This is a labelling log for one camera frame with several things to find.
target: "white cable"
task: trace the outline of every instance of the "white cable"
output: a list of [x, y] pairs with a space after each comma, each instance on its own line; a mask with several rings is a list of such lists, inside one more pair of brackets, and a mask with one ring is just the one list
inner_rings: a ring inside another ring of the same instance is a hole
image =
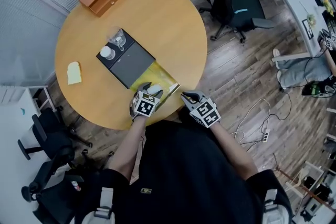
[[245, 115], [245, 117], [243, 118], [243, 120], [240, 122], [240, 124], [238, 125], [238, 128], [237, 128], [237, 130], [235, 131], [235, 132], [233, 132], [232, 134], [235, 134], [235, 139], [236, 139], [236, 137], [237, 137], [237, 133], [243, 133], [243, 138], [242, 139], [240, 139], [239, 141], [238, 141], [238, 143], [240, 143], [241, 141], [243, 141], [243, 139], [245, 138], [245, 133], [244, 132], [242, 132], [242, 131], [239, 131], [239, 127], [241, 126], [241, 124], [243, 123], [243, 121], [246, 119], [246, 117], [248, 116], [248, 114], [250, 113], [250, 111], [257, 105], [257, 103], [259, 103], [259, 101], [261, 101], [261, 100], [264, 100], [264, 101], [266, 101], [267, 103], [268, 103], [268, 106], [269, 106], [269, 110], [268, 110], [268, 116], [267, 116], [267, 123], [266, 123], [266, 129], [267, 129], [267, 126], [268, 126], [268, 119], [269, 119], [269, 113], [270, 113], [270, 111], [271, 111], [271, 105], [269, 104], [269, 102], [266, 100], [266, 99], [264, 99], [264, 98], [260, 98], [250, 109], [249, 109], [249, 111], [247, 112], [247, 114]]

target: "blue tape on chair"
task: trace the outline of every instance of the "blue tape on chair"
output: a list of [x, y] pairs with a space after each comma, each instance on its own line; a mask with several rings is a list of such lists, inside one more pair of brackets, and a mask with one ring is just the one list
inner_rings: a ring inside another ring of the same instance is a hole
[[239, 9], [239, 10], [236, 10], [236, 11], [235, 11], [235, 14], [240, 13], [240, 12], [246, 12], [246, 11], [247, 11], [246, 8]]

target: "jeans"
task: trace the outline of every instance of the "jeans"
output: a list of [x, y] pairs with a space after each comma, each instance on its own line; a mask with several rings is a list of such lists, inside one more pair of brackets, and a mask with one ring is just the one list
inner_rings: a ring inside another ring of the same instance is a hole
[[280, 77], [282, 87], [291, 87], [306, 81], [323, 81], [331, 76], [325, 55], [319, 58], [301, 58], [288, 61], [279, 61], [279, 69], [287, 69]]

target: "round wooden table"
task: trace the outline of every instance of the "round wooden table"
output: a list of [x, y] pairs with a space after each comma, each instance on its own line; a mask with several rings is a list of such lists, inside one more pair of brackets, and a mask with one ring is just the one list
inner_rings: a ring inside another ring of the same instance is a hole
[[[112, 26], [124, 28], [181, 85], [148, 124], [166, 118], [183, 104], [181, 92], [195, 89], [205, 66], [207, 38], [197, 9], [190, 0], [118, 0], [100, 18], [78, 4], [65, 20], [55, 54], [62, 93], [88, 121], [126, 129], [134, 92], [96, 58]], [[68, 85], [73, 61], [81, 65], [82, 83]]]

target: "piece of bread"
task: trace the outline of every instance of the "piece of bread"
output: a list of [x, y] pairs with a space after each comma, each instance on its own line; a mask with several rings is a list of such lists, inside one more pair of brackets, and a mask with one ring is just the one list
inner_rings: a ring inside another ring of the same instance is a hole
[[80, 74], [79, 62], [72, 62], [68, 65], [68, 85], [81, 83], [82, 76]]

